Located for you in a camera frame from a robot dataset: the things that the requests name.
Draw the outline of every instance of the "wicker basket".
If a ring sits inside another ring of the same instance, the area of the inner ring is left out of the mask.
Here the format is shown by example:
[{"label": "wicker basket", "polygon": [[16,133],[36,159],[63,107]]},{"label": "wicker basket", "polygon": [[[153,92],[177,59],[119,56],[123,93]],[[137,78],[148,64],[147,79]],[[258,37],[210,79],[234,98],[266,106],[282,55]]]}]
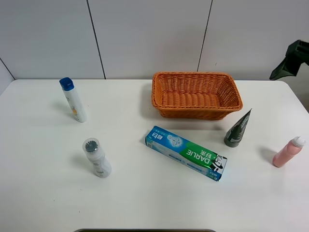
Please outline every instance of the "wicker basket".
[{"label": "wicker basket", "polygon": [[158,72],[151,98],[163,117],[220,120],[242,109],[233,78],[220,72]]}]

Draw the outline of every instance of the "toothpaste box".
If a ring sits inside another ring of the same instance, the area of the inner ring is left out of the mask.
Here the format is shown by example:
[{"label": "toothpaste box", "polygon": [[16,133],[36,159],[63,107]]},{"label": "toothpaste box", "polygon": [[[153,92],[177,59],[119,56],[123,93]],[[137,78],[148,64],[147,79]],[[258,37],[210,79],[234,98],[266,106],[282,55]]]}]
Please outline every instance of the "toothpaste box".
[{"label": "toothpaste box", "polygon": [[195,171],[218,181],[227,158],[155,126],[146,136],[146,145]]}]

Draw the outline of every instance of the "white table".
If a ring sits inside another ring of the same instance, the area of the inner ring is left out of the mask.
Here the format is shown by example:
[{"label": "white table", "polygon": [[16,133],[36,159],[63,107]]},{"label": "white table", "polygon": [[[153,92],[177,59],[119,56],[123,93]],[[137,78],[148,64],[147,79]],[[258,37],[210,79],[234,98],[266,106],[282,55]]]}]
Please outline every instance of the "white table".
[{"label": "white table", "polygon": [[[79,123],[57,80],[17,80],[0,96],[0,231],[181,228],[217,232],[309,230],[309,149],[270,164],[309,115],[280,81],[236,81],[241,111],[221,121],[166,119],[151,80],[75,80],[88,113]],[[252,110],[240,145],[226,131]],[[215,182],[144,145],[154,125],[228,158]],[[82,143],[98,138],[113,172],[93,175]]]}]

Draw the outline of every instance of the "spray bottle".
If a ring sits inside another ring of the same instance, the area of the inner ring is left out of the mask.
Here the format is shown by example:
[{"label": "spray bottle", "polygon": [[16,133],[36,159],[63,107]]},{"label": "spray bottle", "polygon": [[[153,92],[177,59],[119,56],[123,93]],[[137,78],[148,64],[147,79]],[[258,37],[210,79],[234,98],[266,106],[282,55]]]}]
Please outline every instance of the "spray bottle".
[{"label": "spray bottle", "polygon": [[108,177],[112,172],[110,163],[105,158],[105,153],[100,143],[95,138],[86,139],[83,143],[83,150],[98,177]]},{"label": "spray bottle", "polygon": [[277,168],[282,167],[287,163],[287,161],[298,154],[305,144],[306,140],[300,136],[290,140],[288,144],[285,145],[285,147],[274,156],[272,164]]},{"label": "spray bottle", "polygon": [[86,122],[87,115],[72,80],[68,77],[65,77],[62,78],[59,82],[61,84],[64,96],[66,96],[70,108],[75,116],[75,119],[79,122]]}]

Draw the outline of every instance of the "white cap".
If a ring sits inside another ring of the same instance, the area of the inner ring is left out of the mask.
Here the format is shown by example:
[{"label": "white cap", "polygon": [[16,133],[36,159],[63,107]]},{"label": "white cap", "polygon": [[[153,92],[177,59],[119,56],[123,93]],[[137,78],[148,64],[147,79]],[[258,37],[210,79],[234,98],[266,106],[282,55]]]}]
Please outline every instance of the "white cap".
[{"label": "white cap", "polygon": [[86,139],[83,143],[83,150],[89,160],[98,160],[102,156],[105,157],[105,153],[100,146],[100,142],[96,138]]},{"label": "white cap", "polygon": [[292,143],[294,146],[303,147],[306,144],[306,140],[301,136],[297,136],[292,140]]}]

